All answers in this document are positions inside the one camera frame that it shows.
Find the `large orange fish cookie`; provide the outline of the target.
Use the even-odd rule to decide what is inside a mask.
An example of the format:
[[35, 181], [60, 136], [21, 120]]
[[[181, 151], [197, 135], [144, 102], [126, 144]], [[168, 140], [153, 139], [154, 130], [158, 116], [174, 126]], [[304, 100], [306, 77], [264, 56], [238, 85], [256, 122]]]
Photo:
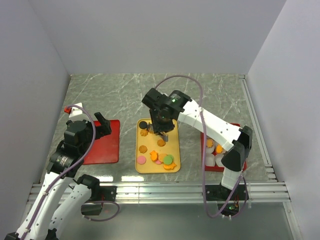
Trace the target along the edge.
[[216, 154], [222, 154], [224, 152], [224, 149], [220, 144], [218, 144], [215, 148], [215, 152]]

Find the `maple leaf cookie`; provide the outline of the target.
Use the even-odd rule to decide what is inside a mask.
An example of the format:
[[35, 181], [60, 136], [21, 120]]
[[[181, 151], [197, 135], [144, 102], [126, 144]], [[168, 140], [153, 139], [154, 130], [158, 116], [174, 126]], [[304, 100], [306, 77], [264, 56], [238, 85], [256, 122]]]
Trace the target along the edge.
[[206, 140], [206, 147], [207, 147], [207, 148], [212, 148], [212, 147], [214, 146], [214, 144], [215, 144], [215, 142], [214, 142], [213, 139], [208, 138], [208, 139]]

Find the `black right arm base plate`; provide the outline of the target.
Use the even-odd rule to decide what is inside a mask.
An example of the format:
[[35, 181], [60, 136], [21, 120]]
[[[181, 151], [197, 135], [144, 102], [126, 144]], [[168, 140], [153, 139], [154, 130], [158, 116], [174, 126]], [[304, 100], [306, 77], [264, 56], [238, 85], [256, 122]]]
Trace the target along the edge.
[[[205, 197], [207, 201], [220, 201], [225, 202], [232, 191], [228, 188], [219, 185], [205, 185]], [[246, 194], [244, 184], [239, 184], [233, 192], [230, 201], [239, 200], [244, 201], [249, 199]]]

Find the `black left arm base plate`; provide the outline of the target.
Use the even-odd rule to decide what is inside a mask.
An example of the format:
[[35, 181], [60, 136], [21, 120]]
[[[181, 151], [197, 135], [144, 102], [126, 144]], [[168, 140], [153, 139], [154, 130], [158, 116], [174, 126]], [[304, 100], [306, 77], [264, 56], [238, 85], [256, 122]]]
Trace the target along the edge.
[[90, 201], [111, 201], [116, 199], [117, 187], [111, 186], [98, 186], [91, 190]]

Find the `steel tongs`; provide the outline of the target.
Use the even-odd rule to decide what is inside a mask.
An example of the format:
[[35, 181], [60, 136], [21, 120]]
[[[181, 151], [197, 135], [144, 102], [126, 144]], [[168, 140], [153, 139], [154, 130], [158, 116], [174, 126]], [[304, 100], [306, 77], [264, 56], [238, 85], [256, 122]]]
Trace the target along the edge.
[[165, 132], [155, 132], [151, 123], [147, 125], [147, 130], [149, 131], [149, 133], [161, 137], [166, 143], [169, 141], [169, 136]]

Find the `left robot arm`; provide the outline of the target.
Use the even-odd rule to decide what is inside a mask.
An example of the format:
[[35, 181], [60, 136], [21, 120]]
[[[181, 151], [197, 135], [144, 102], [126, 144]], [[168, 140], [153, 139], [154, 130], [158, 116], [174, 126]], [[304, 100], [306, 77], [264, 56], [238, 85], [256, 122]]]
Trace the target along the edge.
[[94, 115], [99, 126], [85, 119], [67, 121], [64, 139], [50, 157], [44, 182], [30, 212], [17, 231], [6, 235], [7, 240], [58, 240], [67, 221], [86, 201], [102, 199], [99, 179], [84, 174], [76, 180], [69, 196], [60, 202], [93, 141], [112, 132], [109, 120], [100, 112]]

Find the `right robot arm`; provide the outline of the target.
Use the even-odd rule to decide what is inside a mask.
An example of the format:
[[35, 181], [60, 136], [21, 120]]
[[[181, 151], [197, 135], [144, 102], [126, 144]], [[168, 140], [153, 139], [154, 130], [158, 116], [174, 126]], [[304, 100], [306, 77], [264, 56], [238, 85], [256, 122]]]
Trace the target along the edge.
[[222, 120], [179, 90], [174, 90], [167, 96], [151, 88], [143, 97], [142, 103], [149, 108], [155, 134], [162, 135], [172, 131], [175, 128], [173, 120], [176, 120], [199, 130], [204, 137], [220, 144], [226, 151], [221, 160], [224, 170], [220, 194], [226, 200], [237, 195], [236, 184], [252, 148], [253, 130], [250, 127], [239, 127]]

